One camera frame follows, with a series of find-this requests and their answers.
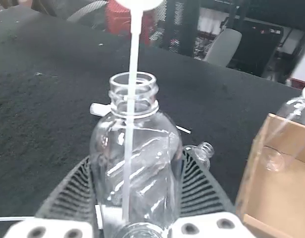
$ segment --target clear glass bottle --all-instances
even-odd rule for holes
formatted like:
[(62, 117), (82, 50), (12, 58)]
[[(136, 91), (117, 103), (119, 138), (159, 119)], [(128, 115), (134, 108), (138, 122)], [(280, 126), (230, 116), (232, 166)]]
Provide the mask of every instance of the clear glass bottle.
[(192, 150), (194, 154), (192, 157), (194, 159), (199, 160), (207, 170), (210, 169), (210, 158), (214, 155), (214, 149), (211, 146), (211, 144), (207, 142), (202, 142), (200, 145), (195, 146), (195, 145), (186, 145), (184, 146), (184, 149), (186, 151)]
[(293, 123), (305, 125), (305, 88), (280, 108), (268, 125), (261, 150), (261, 161), (268, 170), (282, 171), (305, 148), (305, 134), (292, 130)]
[(124, 138), (129, 73), (110, 79), (111, 112), (94, 128), (91, 168), (105, 238), (163, 237), (179, 216), (182, 170), (180, 133), (159, 110), (156, 78), (138, 72), (129, 221), (122, 219)]

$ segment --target red object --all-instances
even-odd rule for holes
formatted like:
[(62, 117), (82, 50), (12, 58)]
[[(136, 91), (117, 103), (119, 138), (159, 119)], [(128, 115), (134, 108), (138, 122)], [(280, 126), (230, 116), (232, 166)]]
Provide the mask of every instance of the red object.
[(305, 82), (298, 80), (296, 78), (290, 78), (291, 79), (291, 87), (293, 88), (298, 88), (298, 89), (303, 89), (305, 87)]
[[(107, 28), (112, 34), (128, 34), (131, 29), (130, 10), (118, 4), (115, 0), (109, 0), (106, 7)], [(149, 44), (149, 35), (154, 27), (153, 11), (144, 12), (141, 40)]]

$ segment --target small glass vial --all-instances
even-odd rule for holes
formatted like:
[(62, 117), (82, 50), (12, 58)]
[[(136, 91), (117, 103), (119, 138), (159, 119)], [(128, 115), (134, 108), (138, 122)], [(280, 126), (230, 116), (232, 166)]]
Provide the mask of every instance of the small glass vial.
[(202, 142), (200, 145), (186, 145), (184, 147), (186, 151), (192, 150), (195, 154), (195, 157), (192, 156), (194, 159), (200, 161), (207, 170), (210, 169), (210, 158), (214, 155), (214, 149), (211, 144), (207, 142)]

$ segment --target bottle threaded neck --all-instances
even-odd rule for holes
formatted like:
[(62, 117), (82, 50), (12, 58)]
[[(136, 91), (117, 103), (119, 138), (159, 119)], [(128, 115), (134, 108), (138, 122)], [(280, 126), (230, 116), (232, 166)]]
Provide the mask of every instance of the bottle threaded neck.
[(112, 113), (119, 117), (143, 118), (154, 114), (158, 109), (158, 101), (155, 98), (158, 92), (156, 77), (150, 73), (137, 72), (135, 85), (135, 112), (129, 115), (127, 112), (129, 72), (113, 76), (110, 83), (109, 96), (111, 98)]
[(208, 158), (214, 155), (214, 148), (210, 143), (202, 142), (199, 147), (206, 153)]

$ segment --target black table surface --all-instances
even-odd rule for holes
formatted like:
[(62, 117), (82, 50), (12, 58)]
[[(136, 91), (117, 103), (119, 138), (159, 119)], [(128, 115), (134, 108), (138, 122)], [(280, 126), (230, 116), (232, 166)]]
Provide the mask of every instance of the black table surface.
[[(0, 12), (0, 216), (34, 215), (88, 155), (90, 104), (110, 102), (108, 80), (128, 70), (129, 47), (28, 8)], [(234, 202), (267, 114), (301, 92), (161, 49), (141, 46), (139, 58), (157, 77), (160, 107), (192, 131), (183, 144), (213, 145), (210, 171)]]

